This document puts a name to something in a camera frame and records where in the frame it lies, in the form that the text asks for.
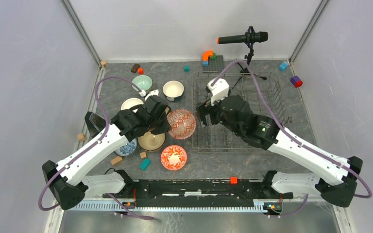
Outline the blue zigzag pattern bowl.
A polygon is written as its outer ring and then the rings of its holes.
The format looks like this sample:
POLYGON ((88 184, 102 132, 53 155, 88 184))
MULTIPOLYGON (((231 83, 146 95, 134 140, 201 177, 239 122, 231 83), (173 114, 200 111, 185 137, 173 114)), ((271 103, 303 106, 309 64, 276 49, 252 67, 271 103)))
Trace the blue zigzag pattern bowl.
POLYGON ((173 110, 167 120, 171 126, 169 135, 178 140, 191 137, 197 126, 195 116, 187 109, 173 110))

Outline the pink speckled bowl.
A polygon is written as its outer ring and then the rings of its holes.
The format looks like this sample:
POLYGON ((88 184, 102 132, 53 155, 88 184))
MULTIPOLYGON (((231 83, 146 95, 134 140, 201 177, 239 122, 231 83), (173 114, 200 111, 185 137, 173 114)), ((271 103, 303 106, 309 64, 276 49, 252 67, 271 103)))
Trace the pink speckled bowl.
POLYGON ((156 151, 160 149, 166 141, 166 134, 153 134, 146 132, 138 138, 139 146, 146 151, 156 151))

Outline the orange bowl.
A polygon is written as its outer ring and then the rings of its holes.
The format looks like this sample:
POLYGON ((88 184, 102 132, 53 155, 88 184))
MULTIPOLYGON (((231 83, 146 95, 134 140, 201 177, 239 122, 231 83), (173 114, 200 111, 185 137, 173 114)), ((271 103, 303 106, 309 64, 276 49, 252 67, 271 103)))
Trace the orange bowl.
POLYGON ((143 103, 144 103, 143 100, 139 98, 129 98, 123 102, 120 109, 121 110, 130 109, 134 106, 142 105, 143 103))

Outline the teal and white bowl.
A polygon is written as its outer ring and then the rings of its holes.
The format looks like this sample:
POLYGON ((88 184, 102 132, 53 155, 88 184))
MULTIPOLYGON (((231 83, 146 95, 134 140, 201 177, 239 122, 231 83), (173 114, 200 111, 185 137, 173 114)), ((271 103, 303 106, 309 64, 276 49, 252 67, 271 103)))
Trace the teal and white bowl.
POLYGON ((163 94, 169 101, 179 101, 184 96, 185 87, 179 81, 168 81, 163 85, 163 94))

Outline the mint green flower bowl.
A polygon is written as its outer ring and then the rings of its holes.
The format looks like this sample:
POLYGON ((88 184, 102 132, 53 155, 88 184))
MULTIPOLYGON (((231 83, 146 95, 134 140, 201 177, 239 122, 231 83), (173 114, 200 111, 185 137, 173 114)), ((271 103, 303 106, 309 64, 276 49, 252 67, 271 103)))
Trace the mint green flower bowl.
POLYGON ((146 92, 150 92, 153 88, 153 80, 151 77, 147 75, 138 75, 133 78, 132 83, 134 83, 137 87, 146 92))

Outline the blue floral white bowl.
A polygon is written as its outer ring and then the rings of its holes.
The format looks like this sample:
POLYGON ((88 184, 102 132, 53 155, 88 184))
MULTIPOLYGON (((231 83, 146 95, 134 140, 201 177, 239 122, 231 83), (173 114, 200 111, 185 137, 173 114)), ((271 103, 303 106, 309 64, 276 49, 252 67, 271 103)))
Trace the blue floral white bowl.
POLYGON ((137 149, 138 143, 137 139, 133 139, 132 141, 126 143, 125 145, 119 147, 117 150, 115 150, 113 153, 117 156, 126 157, 135 152, 137 149))

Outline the red and white bowl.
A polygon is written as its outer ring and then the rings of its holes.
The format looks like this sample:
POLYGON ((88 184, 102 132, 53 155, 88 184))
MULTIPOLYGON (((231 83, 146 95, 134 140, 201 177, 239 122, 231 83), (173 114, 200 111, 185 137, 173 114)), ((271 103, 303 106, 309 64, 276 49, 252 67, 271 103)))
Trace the red and white bowl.
POLYGON ((181 146, 171 145, 163 149, 160 160, 167 170, 180 170, 187 162, 187 152, 181 146))

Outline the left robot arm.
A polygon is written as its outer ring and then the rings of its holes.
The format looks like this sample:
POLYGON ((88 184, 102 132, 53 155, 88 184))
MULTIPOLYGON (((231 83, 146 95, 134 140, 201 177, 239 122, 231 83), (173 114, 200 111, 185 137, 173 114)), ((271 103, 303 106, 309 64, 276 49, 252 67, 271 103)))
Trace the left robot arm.
POLYGON ((105 128, 82 148, 67 158, 55 163, 48 160, 42 165, 45 186, 38 198, 41 210, 49 210, 42 205, 47 189, 57 200, 57 205, 68 210, 78 205, 85 196, 115 194, 122 198, 133 192, 133 184, 119 173, 89 176, 88 172, 109 154, 143 136, 167 133, 171 126, 167 115, 171 112, 168 102, 152 95, 142 105, 119 111, 105 128))

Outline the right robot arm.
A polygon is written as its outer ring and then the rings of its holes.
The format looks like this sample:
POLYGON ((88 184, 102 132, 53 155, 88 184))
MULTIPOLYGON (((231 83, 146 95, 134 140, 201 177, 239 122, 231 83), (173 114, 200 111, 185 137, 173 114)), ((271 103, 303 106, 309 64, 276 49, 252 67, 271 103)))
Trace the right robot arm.
POLYGON ((318 194, 328 203, 343 208, 358 197, 357 176, 363 166, 362 159, 339 157, 316 147, 271 117, 253 113, 242 97, 232 95, 215 104, 210 100, 200 102, 196 114, 205 126, 221 124, 249 146, 282 155, 310 170, 297 174, 269 171, 261 185, 265 197, 274 198, 279 193, 318 194))

